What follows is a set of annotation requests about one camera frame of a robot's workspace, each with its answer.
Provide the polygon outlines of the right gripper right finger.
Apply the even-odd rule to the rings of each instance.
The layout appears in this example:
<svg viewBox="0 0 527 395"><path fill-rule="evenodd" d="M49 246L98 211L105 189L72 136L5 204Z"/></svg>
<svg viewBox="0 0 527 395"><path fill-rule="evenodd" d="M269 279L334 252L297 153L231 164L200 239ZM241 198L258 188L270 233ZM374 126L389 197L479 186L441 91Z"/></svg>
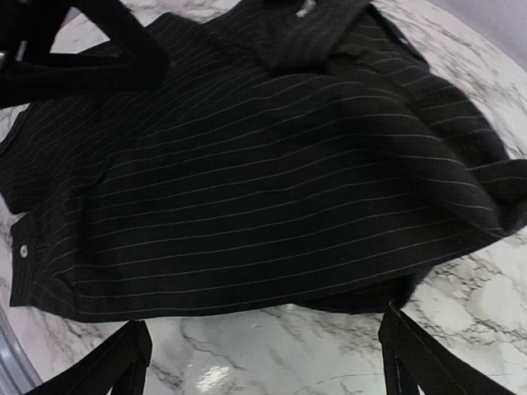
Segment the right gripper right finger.
<svg viewBox="0 0 527 395"><path fill-rule="evenodd" d="M450 353L389 304L378 333L388 395L499 395L511 391Z"/></svg>

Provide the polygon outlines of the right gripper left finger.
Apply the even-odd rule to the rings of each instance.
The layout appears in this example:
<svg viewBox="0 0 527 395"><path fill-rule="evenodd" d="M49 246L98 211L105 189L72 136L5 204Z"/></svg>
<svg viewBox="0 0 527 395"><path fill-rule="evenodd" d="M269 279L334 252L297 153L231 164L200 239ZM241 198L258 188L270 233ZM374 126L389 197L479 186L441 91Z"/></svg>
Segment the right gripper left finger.
<svg viewBox="0 0 527 395"><path fill-rule="evenodd" d="M143 321L130 321L64 372L63 394L142 394L152 357Z"/></svg>

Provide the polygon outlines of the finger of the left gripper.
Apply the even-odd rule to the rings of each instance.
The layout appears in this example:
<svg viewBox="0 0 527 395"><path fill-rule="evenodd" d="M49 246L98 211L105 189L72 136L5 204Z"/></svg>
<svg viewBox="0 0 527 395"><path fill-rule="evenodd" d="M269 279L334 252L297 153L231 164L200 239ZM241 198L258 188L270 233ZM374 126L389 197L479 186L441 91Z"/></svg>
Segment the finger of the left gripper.
<svg viewBox="0 0 527 395"><path fill-rule="evenodd" d="M169 55L155 37L153 1L76 1L80 14L53 44L53 66L68 74L163 74Z"/></svg>

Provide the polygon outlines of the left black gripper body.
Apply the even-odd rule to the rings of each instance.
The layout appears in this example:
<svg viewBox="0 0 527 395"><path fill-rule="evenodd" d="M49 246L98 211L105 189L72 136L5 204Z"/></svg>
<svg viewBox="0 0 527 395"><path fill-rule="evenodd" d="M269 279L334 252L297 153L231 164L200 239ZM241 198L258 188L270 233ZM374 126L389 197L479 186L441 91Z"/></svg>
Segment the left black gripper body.
<svg viewBox="0 0 527 395"><path fill-rule="evenodd" d="M2 1L1 107L111 87L123 69L118 60L52 54L58 32L76 8L110 38L124 14L120 1Z"/></svg>

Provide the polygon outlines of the black pinstriped long sleeve shirt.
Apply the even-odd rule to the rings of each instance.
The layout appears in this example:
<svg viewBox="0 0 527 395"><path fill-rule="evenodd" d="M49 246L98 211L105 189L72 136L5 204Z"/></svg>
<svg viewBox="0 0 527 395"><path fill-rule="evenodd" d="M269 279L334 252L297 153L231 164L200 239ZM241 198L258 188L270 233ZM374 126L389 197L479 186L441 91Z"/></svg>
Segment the black pinstriped long sleeve shirt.
<svg viewBox="0 0 527 395"><path fill-rule="evenodd" d="M368 1L148 31L149 91L36 101L1 145L13 307L80 322L378 312L526 224L526 163Z"/></svg>

